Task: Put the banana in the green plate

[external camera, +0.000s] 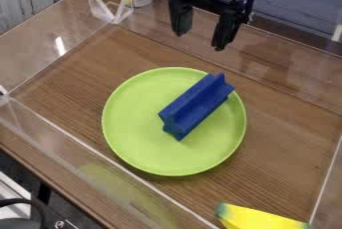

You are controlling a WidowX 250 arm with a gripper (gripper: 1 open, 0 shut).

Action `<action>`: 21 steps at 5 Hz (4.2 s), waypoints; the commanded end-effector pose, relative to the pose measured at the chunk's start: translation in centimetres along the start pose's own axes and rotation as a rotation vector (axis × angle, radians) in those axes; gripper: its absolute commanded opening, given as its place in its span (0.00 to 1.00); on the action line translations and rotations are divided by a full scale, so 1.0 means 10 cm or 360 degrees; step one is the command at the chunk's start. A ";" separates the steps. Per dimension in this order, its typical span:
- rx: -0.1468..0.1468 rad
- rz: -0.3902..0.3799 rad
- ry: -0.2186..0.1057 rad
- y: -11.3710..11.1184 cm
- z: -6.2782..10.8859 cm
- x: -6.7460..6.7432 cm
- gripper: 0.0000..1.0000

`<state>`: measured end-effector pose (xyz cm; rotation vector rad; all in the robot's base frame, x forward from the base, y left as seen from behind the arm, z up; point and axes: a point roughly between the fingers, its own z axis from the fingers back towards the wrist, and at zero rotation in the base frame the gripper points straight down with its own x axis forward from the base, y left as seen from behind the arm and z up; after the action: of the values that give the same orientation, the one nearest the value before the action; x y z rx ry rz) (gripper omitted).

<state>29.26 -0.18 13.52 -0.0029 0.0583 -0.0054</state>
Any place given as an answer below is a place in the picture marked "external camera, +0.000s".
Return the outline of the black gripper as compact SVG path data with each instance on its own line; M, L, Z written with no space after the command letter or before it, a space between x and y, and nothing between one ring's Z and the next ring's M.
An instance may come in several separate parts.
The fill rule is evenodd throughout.
M194 8L221 14L216 26L212 46L222 51L236 39L241 24L248 24L253 16L257 0L169 0L172 28L178 37L193 28Z

